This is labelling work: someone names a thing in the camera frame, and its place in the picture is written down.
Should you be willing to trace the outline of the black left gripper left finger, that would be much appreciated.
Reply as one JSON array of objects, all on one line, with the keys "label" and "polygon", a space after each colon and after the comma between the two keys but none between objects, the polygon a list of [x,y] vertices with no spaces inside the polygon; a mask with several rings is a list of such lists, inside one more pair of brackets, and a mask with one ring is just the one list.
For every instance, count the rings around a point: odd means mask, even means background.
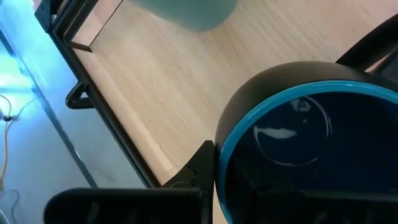
[{"label": "black left gripper left finger", "polygon": [[61,224],[212,223],[216,149],[205,141],[163,186],[153,189],[75,188],[53,196],[44,222]]}]

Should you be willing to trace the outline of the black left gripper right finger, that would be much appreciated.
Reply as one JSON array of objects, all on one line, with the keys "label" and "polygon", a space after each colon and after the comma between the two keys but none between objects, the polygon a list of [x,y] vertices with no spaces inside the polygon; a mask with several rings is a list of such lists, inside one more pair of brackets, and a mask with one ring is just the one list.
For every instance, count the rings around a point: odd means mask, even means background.
[{"label": "black left gripper right finger", "polygon": [[306,189],[283,179],[225,178],[232,223],[397,223],[397,182],[372,180],[348,191]]}]

